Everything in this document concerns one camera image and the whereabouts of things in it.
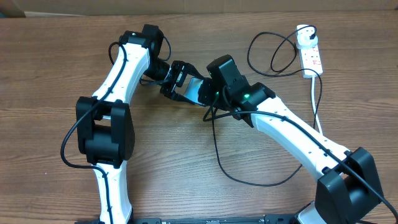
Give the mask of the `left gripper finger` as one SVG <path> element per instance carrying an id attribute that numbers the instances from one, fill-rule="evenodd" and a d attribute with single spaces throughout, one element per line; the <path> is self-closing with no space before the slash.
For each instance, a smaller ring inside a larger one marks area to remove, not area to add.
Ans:
<path id="1" fill-rule="evenodd" d="M 200 72 L 192 65 L 192 64 L 186 64 L 185 66 L 185 71 L 187 74 L 198 78 L 198 79 L 204 79 L 205 77 L 200 74 Z"/>
<path id="2" fill-rule="evenodd" d="M 193 100 L 190 100 L 187 97 L 185 97 L 185 96 L 183 96 L 183 95 L 181 95 L 179 93 L 176 93 L 174 95 L 174 100 L 175 101 L 179 101 L 179 102 L 190 103 L 191 105 L 200 105 L 200 106 L 202 105 L 201 103 L 193 101 Z"/>

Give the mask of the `blue Galaxy smartphone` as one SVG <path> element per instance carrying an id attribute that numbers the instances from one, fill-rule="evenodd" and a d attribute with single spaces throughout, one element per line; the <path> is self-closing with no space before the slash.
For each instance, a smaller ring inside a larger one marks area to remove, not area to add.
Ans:
<path id="1" fill-rule="evenodd" d="M 199 97 L 199 89 L 203 83 L 203 80 L 198 78 L 192 78 L 183 94 L 184 97 L 188 98 L 190 101 L 194 102 L 194 104 L 205 106 L 203 103 L 200 103 L 198 100 Z"/>

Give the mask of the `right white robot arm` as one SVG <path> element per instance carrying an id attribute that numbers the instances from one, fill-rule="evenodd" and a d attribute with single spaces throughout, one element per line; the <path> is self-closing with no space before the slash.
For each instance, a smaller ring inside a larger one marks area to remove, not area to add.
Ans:
<path id="1" fill-rule="evenodd" d="M 262 83 L 250 85 L 232 56 L 224 55 L 206 68 L 210 77 L 199 90 L 201 103 L 244 120 L 270 136 L 293 155 L 317 183 L 315 200 L 291 223 L 357 223 L 383 199 L 374 159 L 368 151 L 348 148 L 324 137 L 289 110 Z"/>

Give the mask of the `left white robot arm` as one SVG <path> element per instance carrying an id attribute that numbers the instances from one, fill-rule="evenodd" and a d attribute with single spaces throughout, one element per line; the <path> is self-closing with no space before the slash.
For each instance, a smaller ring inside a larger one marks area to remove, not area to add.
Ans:
<path id="1" fill-rule="evenodd" d="M 146 24 L 141 32 L 125 31 L 115 43 L 118 56 L 103 84 L 91 97 L 82 96 L 76 103 L 78 148 L 86 156 L 87 167 L 95 172 L 101 200 L 95 223 L 132 222 L 126 172 L 135 144 L 129 104 L 138 84 L 160 85 L 171 100 L 197 102 L 176 93 L 175 88 L 182 86 L 187 75 L 195 83 L 203 76 L 189 63 L 169 65 L 159 58 L 163 41 L 158 26 Z M 144 75 L 150 78 L 146 82 Z"/>

